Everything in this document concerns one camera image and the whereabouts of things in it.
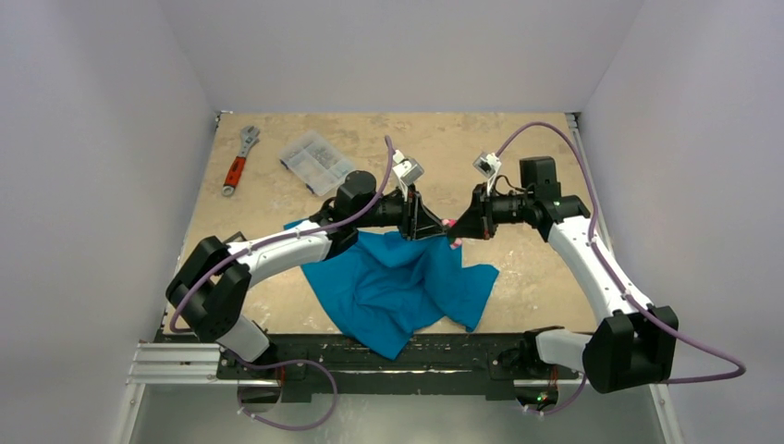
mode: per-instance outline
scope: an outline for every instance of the adjustable wrench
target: adjustable wrench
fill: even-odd
[[[237,188],[237,184],[239,184],[239,176],[242,175],[242,168],[245,167],[245,160],[248,158],[248,153],[251,151],[253,145],[259,142],[259,132],[259,129],[253,125],[249,125],[239,132],[242,145],[239,149],[239,154],[237,154],[237,157],[231,164],[231,168],[228,169],[228,174],[226,174],[226,180],[224,181],[223,190],[221,191],[224,196],[228,197],[234,194],[234,190]]]

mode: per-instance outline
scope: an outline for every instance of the blue towel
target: blue towel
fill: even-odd
[[[463,268],[462,249],[446,237],[363,231],[342,254],[302,271],[337,328],[388,359],[444,316],[473,331],[498,276],[491,265]]]

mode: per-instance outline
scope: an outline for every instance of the white backdrop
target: white backdrop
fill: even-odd
[[[672,387],[688,442],[779,443],[784,4],[646,2],[582,115],[619,262],[740,379]],[[679,345],[675,376],[732,367]]]
[[[236,111],[577,111],[643,0],[160,0]]]
[[[214,122],[154,0],[0,6],[0,442],[105,444]]]

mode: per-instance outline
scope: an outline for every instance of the wooden tabletop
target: wooden tabletop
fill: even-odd
[[[379,180],[386,166],[384,135],[388,134],[400,151],[423,166],[425,173],[417,189],[425,205],[440,217],[458,218],[469,205],[474,185],[484,180],[473,168],[473,160],[482,151],[495,151],[509,134],[532,120],[552,123],[569,133],[562,114],[224,114],[185,252],[190,254],[207,236],[225,239],[241,230],[249,239],[260,238],[315,213],[324,198],[312,195],[278,161],[278,153],[308,130],[316,130],[356,168],[372,172]],[[227,198],[221,188],[239,151],[239,131],[247,125],[261,129],[260,141],[251,149],[236,192]],[[502,174],[519,184],[518,159],[534,155],[554,157],[563,193],[579,195],[590,208],[577,162],[549,129],[523,132],[504,153]],[[393,188],[390,180],[386,191]],[[499,184],[498,189],[505,191],[506,184]],[[464,240],[462,248],[465,265],[491,264],[500,271],[476,331],[518,332],[553,325],[573,331],[595,329],[591,308],[574,277],[535,230],[500,226],[494,239]],[[252,288],[243,313],[275,333],[337,333],[299,268]],[[442,319],[425,331],[464,329]]]

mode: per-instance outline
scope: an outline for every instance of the plastic container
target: plastic container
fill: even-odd
[[[354,164],[316,131],[310,130],[280,152],[280,163],[323,196],[343,183]]]

